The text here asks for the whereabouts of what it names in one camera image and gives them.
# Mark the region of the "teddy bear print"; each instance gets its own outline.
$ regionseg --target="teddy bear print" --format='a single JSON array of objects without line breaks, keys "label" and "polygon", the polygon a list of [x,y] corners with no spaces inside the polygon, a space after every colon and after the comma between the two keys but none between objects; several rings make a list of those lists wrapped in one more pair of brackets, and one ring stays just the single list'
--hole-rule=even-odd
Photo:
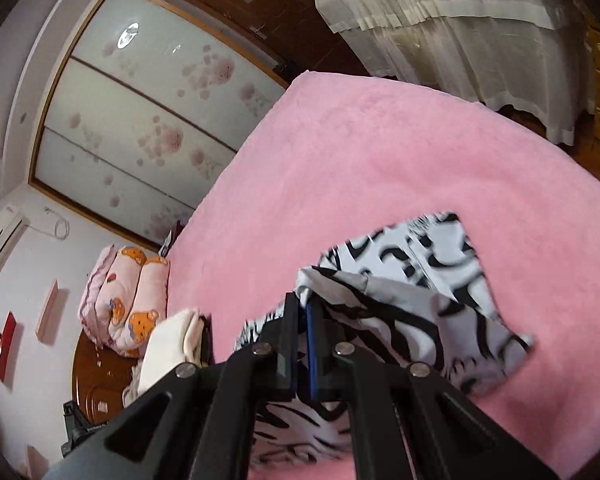
[{"label": "teddy bear print", "polygon": [[147,264],[163,264],[169,265],[169,262],[161,256],[152,256],[151,258],[147,258],[147,261],[144,263]]},{"label": "teddy bear print", "polygon": [[142,249],[138,249],[137,247],[125,247],[120,253],[134,259],[139,266],[143,266],[146,262],[146,254],[144,254]]},{"label": "teddy bear print", "polygon": [[158,311],[136,312],[129,316],[129,333],[135,344],[141,344],[149,339],[158,319]]},{"label": "teddy bear print", "polygon": [[120,301],[120,298],[111,298],[109,300],[109,308],[111,309],[111,324],[116,326],[125,319],[125,306]]}]

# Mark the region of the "screw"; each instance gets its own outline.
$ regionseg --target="screw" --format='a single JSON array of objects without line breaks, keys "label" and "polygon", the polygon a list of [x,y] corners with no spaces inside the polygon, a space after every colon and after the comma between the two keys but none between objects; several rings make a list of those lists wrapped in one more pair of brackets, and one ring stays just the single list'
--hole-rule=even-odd
[{"label": "screw", "polygon": [[179,379],[186,379],[187,377],[191,377],[194,373],[196,373],[196,367],[191,363],[180,363],[176,367],[176,377]]},{"label": "screw", "polygon": [[356,347],[346,341],[339,342],[333,348],[333,351],[336,352],[337,355],[351,355],[353,352],[355,352],[355,350]]},{"label": "screw", "polygon": [[256,341],[252,347],[253,355],[267,355],[272,350],[273,348],[266,341]]},{"label": "screw", "polygon": [[426,377],[429,375],[429,365],[424,363],[414,363],[409,367],[409,371],[414,377]]}]

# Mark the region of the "bed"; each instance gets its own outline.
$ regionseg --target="bed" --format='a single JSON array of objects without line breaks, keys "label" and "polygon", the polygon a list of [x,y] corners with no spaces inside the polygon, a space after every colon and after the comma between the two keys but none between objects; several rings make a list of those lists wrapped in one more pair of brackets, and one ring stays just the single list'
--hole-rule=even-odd
[{"label": "bed", "polygon": [[[211,314],[225,360],[300,267],[375,228],[462,219],[496,304],[536,348],[477,404],[568,478],[600,450],[600,183],[480,104],[379,78],[305,73],[266,115],[170,253],[168,316]],[[352,460],[312,466],[354,478]],[[306,468],[258,472],[305,478]]]}]

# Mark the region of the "zebra print cloth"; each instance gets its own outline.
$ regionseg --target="zebra print cloth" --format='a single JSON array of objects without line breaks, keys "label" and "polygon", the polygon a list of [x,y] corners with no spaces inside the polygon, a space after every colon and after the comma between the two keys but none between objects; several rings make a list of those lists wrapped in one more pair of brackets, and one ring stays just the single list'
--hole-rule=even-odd
[{"label": "zebra print cloth", "polygon": [[[426,362],[466,394],[484,394],[515,372],[532,345],[500,318],[484,271],[453,212],[389,225],[331,248],[298,272],[298,395],[256,413],[251,463],[314,463],[351,451],[345,402],[313,402],[308,391],[304,308],[312,294],[329,305],[346,340],[382,362]],[[251,320],[235,348],[257,340],[284,304]]]}]

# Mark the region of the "wooden door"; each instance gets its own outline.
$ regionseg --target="wooden door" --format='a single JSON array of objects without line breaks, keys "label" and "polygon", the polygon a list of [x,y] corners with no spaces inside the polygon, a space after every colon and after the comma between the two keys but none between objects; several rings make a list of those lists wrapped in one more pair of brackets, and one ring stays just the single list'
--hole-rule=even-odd
[{"label": "wooden door", "polygon": [[301,69],[368,75],[314,0],[185,0],[223,20],[265,52]]}]

